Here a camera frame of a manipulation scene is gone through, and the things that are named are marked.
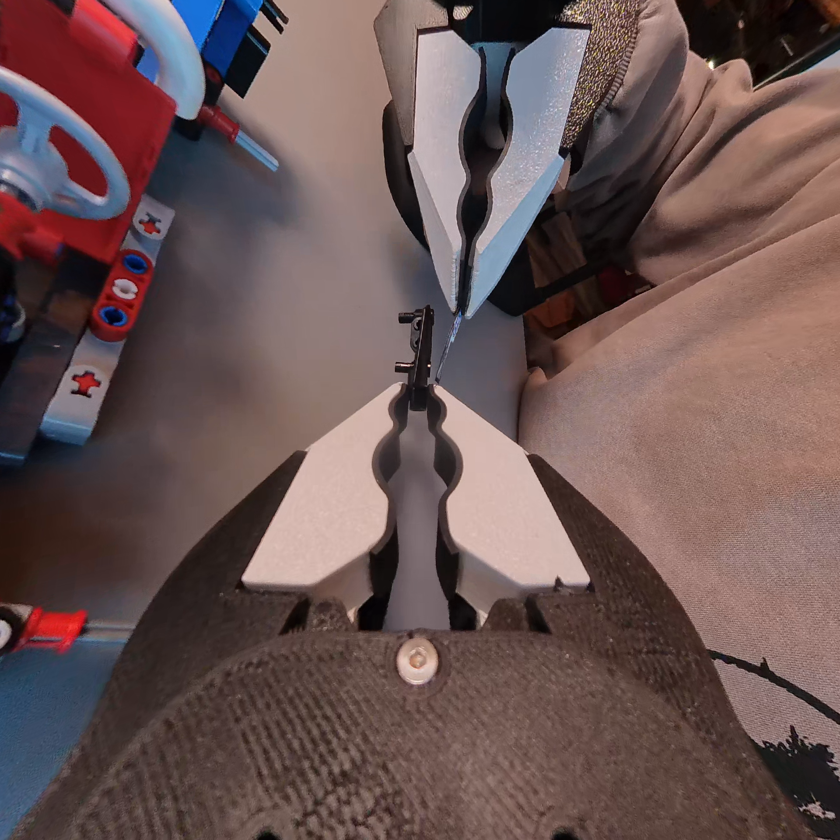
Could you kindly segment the person's right forearm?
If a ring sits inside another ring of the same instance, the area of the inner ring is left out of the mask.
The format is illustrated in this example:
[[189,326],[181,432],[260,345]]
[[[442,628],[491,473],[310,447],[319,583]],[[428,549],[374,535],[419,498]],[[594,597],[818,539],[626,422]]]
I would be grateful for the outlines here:
[[689,50],[675,2],[640,9],[570,179],[584,248],[656,287],[729,268],[837,280],[838,68],[754,89],[744,61],[713,70]]

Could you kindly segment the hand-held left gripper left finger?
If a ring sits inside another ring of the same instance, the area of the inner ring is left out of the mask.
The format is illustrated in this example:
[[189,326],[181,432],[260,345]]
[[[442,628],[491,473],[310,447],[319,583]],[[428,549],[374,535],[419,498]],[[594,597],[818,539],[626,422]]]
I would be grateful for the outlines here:
[[395,419],[393,384],[313,443],[250,559],[252,592],[334,599],[349,619],[374,595],[371,555],[393,530],[387,481],[375,465]]

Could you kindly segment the person's torso beige hoodie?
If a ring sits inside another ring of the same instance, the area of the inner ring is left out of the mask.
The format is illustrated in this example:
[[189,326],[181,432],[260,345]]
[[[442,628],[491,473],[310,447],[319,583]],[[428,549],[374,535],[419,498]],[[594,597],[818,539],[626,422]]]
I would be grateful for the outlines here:
[[838,215],[672,245],[633,239],[654,290],[532,376],[521,441],[655,566],[759,755],[838,838]]

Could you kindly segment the partly built lego car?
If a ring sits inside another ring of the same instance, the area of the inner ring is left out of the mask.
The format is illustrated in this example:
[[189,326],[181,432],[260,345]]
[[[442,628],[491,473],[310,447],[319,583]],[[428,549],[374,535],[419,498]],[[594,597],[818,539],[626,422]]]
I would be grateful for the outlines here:
[[276,2],[2,2],[2,473],[44,438],[84,445],[174,211],[146,191],[170,133],[277,159],[219,104],[243,98]]

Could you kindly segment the small blue white sticker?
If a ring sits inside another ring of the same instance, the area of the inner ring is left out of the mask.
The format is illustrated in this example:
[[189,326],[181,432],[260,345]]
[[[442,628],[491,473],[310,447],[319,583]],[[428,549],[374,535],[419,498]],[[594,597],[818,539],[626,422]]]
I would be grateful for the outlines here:
[[446,361],[448,359],[448,356],[449,356],[449,353],[452,349],[452,346],[455,342],[455,339],[457,337],[457,334],[458,334],[458,331],[459,331],[459,328],[461,326],[461,323],[462,323],[463,319],[464,319],[464,313],[459,308],[455,313],[453,323],[451,325],[451,328],[450,328],[450,331],[448,333],[447,339],[444,342],[444,348],[443,348],[443,351],[440,355],[440,358],[439,358],[439,361],[438,361],[438,364],[437,364],[437,369],[436,369],[435,378],[434,378],[434,383],[436,385],[438,385],[441,382]]

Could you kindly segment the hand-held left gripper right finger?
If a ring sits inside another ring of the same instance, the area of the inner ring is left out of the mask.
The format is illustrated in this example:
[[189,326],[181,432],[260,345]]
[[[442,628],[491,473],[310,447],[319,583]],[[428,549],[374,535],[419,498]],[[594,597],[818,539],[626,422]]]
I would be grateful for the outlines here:
[[436,569],[452,627],[499,601],[591,584],[527,452],[439,385],[428,392],[438,504]]

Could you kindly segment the black wrist rest pad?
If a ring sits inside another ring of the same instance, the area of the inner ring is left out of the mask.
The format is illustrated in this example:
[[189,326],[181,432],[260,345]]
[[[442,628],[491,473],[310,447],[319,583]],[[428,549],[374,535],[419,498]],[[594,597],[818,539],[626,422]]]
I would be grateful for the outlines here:
[[[382,139],[385,176],[394,205],[419,244],[428,249],[424,223],[407,163],[408,148],[403,143],[393,101],[389,101],[383,111]],[[529,247],[523,240],[487,302],[509,316],[521,316],[554,294],[582,281],[586,277],[586,267],[584,262],[581,267],[562,269],[556,279],[546,286],[538,287],[535,270],[531,267]]]

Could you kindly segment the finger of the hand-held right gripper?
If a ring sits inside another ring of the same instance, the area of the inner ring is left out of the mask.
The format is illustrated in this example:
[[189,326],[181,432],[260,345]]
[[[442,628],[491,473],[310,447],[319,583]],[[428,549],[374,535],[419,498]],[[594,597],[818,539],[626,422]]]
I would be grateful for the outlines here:
[[516,52],[501,102],[506,146],[490,174],[489,212],[471,252],[467,317],[495,289],[559,179],[560,153],[591,30],[558,27]]
[[438,284],[452,312],[459,309],[466,250],[464,137],[482,77],[480,54],[455,31],[425,31],[417,37],[414,140],[407,160]]

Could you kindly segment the black lego subassembly red pin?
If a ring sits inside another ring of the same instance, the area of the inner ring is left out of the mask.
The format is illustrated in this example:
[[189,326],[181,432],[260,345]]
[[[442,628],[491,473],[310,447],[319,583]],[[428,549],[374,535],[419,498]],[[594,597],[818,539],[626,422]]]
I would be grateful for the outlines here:
[[397,318],[400,324],[408,324],[411,327],[409,343],[414,352],[414,358],[412,362],[396,362],[395,373],[407,377],[408,409],[413,412],[424,412],[427,409],[431,372],[434,310],[426,305],[414,311],[400,312]]

